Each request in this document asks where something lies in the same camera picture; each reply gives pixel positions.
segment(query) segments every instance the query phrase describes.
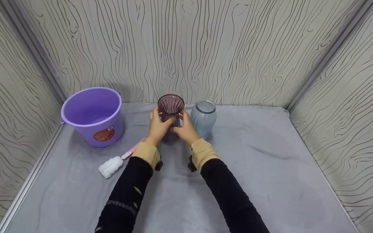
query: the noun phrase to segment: black shirt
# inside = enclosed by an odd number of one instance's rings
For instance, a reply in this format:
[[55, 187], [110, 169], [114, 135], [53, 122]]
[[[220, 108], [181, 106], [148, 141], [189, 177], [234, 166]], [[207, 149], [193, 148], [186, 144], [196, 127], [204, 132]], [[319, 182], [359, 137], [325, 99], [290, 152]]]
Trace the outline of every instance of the black shirt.
[[[131, 233], [153, 170], [132, 157], [99, 217], [96, 233]], [[268, 233], [261, 216], [234, 175], [220, 159], [207, 161], [201, 176], [218, 202], [231, 233]]]

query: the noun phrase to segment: purple bucket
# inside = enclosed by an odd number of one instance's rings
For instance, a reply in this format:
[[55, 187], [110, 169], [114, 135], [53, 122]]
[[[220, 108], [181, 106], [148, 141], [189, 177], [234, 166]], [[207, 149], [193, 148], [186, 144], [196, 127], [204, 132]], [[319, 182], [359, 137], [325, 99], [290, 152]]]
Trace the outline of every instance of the purple bucket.
[[92, 146], [105, 147], [123, 134], [120, 93], [91, 87], [70, 96], [61, 107], [63, 124], [74, 127]]

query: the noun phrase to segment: gray cloth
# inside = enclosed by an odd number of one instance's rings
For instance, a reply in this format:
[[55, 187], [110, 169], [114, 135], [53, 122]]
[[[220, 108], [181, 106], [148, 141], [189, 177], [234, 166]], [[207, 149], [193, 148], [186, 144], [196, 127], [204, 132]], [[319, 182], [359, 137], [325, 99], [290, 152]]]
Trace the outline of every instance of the gray cloth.
[[[92, 233], [124, 167], [107, 180], [97, 169], [147, 134], [153, 107], [124, 104], [125, 133], [106, 148], [89, 146], [66, 126], [8, 232]], [[217, 112], [208, 141], [271, 233], [356, 232], [286, 110], [217, 106]], [[204, 180], [187, 168], [191, 149], [180, 141], [159, 151], [164, 166], [149, 182], [134, 232], [228, 232]]]

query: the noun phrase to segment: purple glass vase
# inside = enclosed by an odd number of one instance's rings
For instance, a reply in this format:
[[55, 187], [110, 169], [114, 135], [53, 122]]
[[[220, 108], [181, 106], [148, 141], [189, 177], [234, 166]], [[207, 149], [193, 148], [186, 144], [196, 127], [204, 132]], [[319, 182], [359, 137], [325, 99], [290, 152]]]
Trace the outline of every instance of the purple glass vase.
[[181, 125], [179, 122], [179, 113], [184, 110], [184, 100], [176, 94], [166, 94], [158, 100], [158, 112], [161, 113], [161, 121], [165, 122], [167, 119], [173, 117], [175, 121], [170, 126], [162, 141], [167, 144], [175, 143], [179, 137], [177, 134], [171, 132], [172, 127], [178, 127]]

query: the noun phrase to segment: beige cuff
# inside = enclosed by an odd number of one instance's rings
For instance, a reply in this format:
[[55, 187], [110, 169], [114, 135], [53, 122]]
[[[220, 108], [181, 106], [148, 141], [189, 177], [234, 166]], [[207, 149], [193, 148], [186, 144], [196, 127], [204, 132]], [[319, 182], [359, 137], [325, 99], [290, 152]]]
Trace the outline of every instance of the beige cuff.
[[139, 157], [151, 165], [155, 169], [156, 164], [160, 161], [160, 154], [156, 146], [149, 143], [141, 142], [133, 152], [134, 157]]
[[204, 139], [192, 143], [192, 162], [201, 173], [202, 166], [210, 159], [219, 159], [211, 144]]

